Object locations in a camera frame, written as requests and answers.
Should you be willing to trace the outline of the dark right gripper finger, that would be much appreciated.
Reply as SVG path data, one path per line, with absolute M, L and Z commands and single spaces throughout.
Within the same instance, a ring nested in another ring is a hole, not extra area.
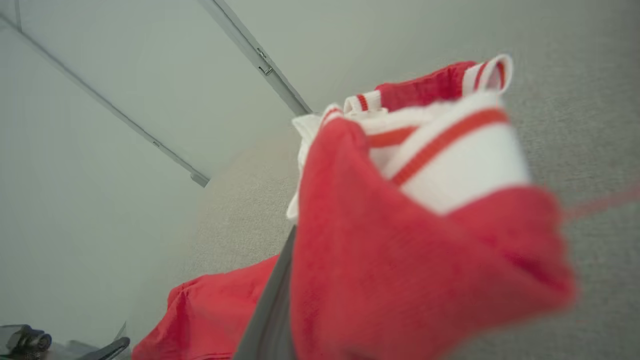
M 290 284 L 297 226 L 292 226 L 234 360 L 295 360 L 290 324 Z

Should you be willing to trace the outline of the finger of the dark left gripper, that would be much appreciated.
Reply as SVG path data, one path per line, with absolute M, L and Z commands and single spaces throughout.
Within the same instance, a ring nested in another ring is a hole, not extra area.
M 81 355 L 78 360 L 131 360 L 130 345 L 128 336 L 116 338 L 102 348 L 75 341 L 75 348 Z

